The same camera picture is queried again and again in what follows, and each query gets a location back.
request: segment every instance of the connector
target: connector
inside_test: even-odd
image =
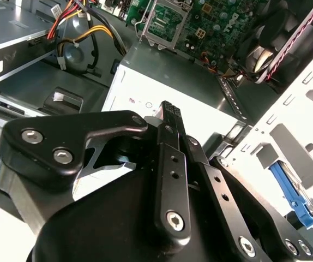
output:
[[[67,69],[67,67],[65,66],[65,60],[63,56],[57,57],[57,62],[61,70]]]
[[[78,47],[79,47],[79,43],[77,43],[76,41],[74,41],[74,39],[73,39],[73,45],[74,45],[75,48],[78,48]]]

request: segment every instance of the yellow wire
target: yellow wire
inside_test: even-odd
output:
[[[109,31],[109,29],[105,26],[94,26],[92,27],[90,30],[86,31],[84,34],[80,35],[79,37],[75,38],[75,39],[66,39],[66,40],[69,40],[71,42],[77,42],[79,40],[81,40],[82,38],[86,37],[87,35],[93,33],[93,32],[96,32],[96,31],[104,31],[106,32],[111,38],[113,38],[112,36],[112,33]],[[64,46],[64,43],[66,42],[63,42],[63,43],[60,43],[60,46],[59,46],[59,50],[61,51],[59,56],[62,56],[62,53],[63,53],[63,46]]]
[[[71,14],[71,15],[67,16],[65,19],[66,19],[66,20],[67,20],[67,19],[70,19],[70,18],[72,18],[73,16],[75,16],[75,15],[81,13],[81,12],[82,12],[82,10],[80,9],[79,11],[75,12],[74,14]]]

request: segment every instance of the green circuit board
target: green circuit board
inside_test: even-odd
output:
[[[268,0],[195,0],[176,43],[176,49],[200,59],[206,52],[212,64],[225,72],[227,58],[237,49],[240,40],[255,21],[258,8]],[[127,24],[141,21],[149,0],[132,0]],[[151,11],[150,3],[147,16]],[[171,41],[182,15],[163,5],[155,6],[155,16],[148,29],[167,41]],[[142,30],[145,22],[137,25]]]
[[[155,16],[152,18],[152,23],[148,32],[167,41],[171,41],[176,32],[177,25],[181,22],[181,14],[171,8],[156,5]]]

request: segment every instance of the blue drive release tab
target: blue drive release tab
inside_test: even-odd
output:
[[[309,212],[309,209],[306,205],[306,200],[297,193],[291,181],[288,179],[287,175],[282,169],[280,163],[275,162],[269,169],[279,183],[285,198],[287,199],[291,208],[295,211],[296,216],[300,222],[305,225],[307,229],[311,228],[313,226],[313,216]]]

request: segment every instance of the motherboard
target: motherboard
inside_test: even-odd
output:
[[[252,27],[258,9],[267,2],[132,0],[127,24],[134,25],[150,43],[161,44],[159,49],[181,51],[195,59],[201,59],[205,53],[212,66],[225,72],[228,69],[227,59]],[[173,7],[177,4],[182,11]]]

